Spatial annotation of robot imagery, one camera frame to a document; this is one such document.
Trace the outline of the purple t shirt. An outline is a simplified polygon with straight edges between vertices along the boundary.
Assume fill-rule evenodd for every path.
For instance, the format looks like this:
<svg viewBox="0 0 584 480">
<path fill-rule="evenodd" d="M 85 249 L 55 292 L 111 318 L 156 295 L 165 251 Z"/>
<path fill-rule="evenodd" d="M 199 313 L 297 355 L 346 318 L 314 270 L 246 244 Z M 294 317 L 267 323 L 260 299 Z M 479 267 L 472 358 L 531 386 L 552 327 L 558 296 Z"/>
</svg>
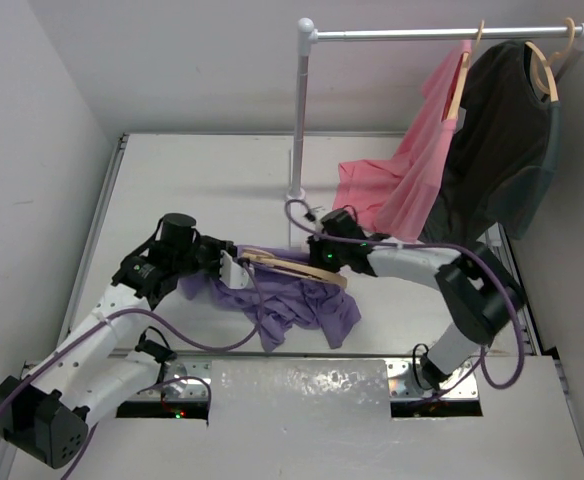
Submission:
<svg viewBox="0 0 584 480">
<path fill-rule="evenodd" d="M 355 299 L 342 286 L 305 270 L 288 268 L 290 264 L 307 267 L 306 254 L 252 246 L 242 251 L 268 259 L 266 263 L 251 262 L 257 286 L 231 289 L 209 274 L 197 273 L 180 280 L 183 295 L 194 300 L 206 294 L 213 306 L 243 313 L 258 326 L 261 345 L 267 352 L 281 346 L 287 331 L 295 326 L 320 330 L 331 349 L 342 346 L 362 318 Z"/>
</svg>

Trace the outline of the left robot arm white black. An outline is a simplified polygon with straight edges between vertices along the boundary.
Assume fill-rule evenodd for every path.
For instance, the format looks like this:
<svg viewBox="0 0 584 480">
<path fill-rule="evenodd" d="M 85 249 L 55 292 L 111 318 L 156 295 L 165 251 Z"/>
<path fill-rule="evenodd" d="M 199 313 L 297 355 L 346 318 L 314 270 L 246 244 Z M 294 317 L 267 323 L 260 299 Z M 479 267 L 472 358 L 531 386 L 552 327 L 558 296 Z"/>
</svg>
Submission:
<svg viewBox="0 0 584 480">
<path fill-rule="evenodd" d="M 153 234 L 126 255 L 88 316 L 24 378 L 0 384 L 0 435 L 52 469 L 71 462 L 88 431 L 138 391 L 152 386 L 172 352 L 141 345 L 108 364 L 117 344 L 142 333 L 181 278 L 229 278 L 237 248 L 202 235 L 193 217 L 168 213 Z"/>
</svg>

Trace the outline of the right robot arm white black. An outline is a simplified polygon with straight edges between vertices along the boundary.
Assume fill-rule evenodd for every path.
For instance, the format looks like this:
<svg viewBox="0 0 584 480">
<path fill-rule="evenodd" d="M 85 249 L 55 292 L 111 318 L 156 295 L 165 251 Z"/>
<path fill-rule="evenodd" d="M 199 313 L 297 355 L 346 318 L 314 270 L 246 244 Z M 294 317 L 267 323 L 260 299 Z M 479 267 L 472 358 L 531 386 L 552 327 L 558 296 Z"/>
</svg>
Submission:
<svg viewBox="0 0 584 480">
<path fill-rule="evenodd" d="M 413 361 L 413 382 L 422 391 L 441 385 L 470 357 L 484 355 L 507 324 L 516 325 L 526 306 L 521 286 L 492 251 L 480 242 L 469 247 L 409 244 L 385 234 L 367 234 L 340 208 L 318 219 L 307 238 L 310 265 L 338 273 L 398 278 L 441 295 L 451 323 L 439 339 Z"/>
</svg>

